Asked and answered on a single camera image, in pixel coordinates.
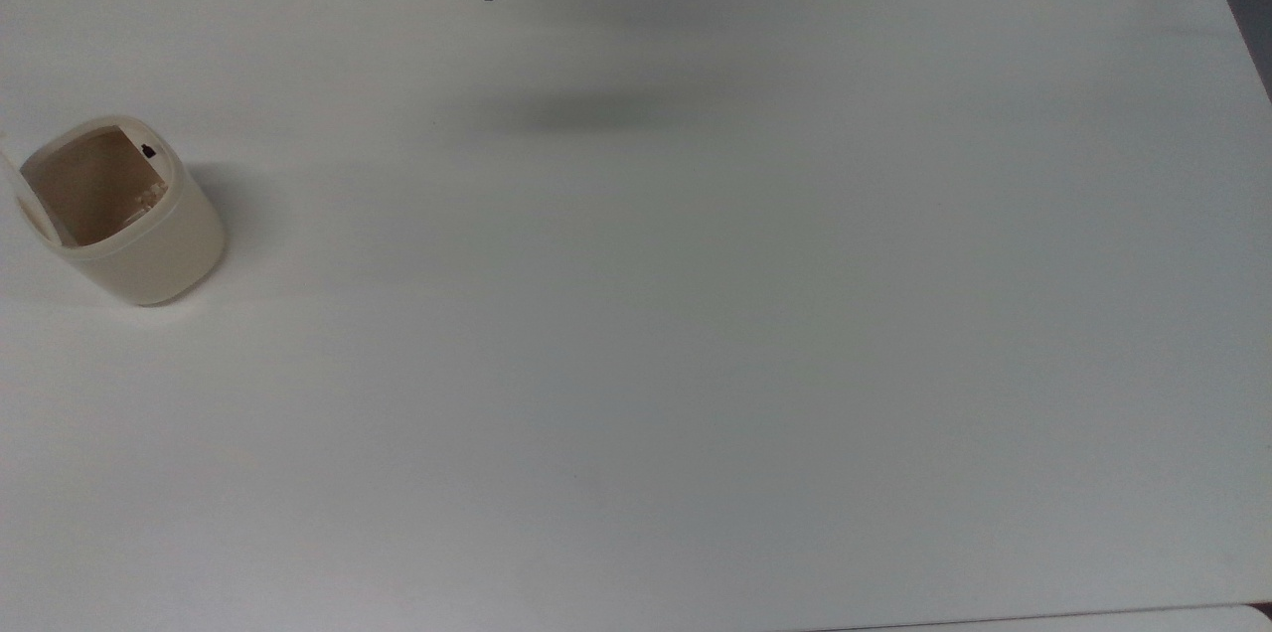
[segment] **white tabletop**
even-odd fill
[[[0,628],[763,632],[1272,598],[1272,107],[1224,0],[0,0]]]
[[[1253,608],[1219,607],[1042,619],[1002,619],[908,629],[913,629],[913,632],[1272,632],[1272,621]]]

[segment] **table surface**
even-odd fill
[[[762,632],[1272,598],[1272,107],[1224,0],[0,0],[0,627]]]
[[[1248,607],[1219,607],[1004,619],[918,627],[917,632],[1272,632],[1272,621]]]

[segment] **plastic container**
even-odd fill
[[[134,117],[88,121],[19,169],[41,242],[127,303],[163,303],[216,266],[225,229],[168,142]]]

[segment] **beige cup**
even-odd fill
[[[134,117],[88,121],[20,167],[45,245],[127,303],[163,303],[220,259],[225,230],[168,144]]]

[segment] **white table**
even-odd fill
[[[1248,607],[969,622],[916,632],[1272,632],[1272,621]]]
[[[1272,598],[1224,0],[0,3],[8,151],[139,116],[232,238],[130,309],[0,207],[0,628]]]

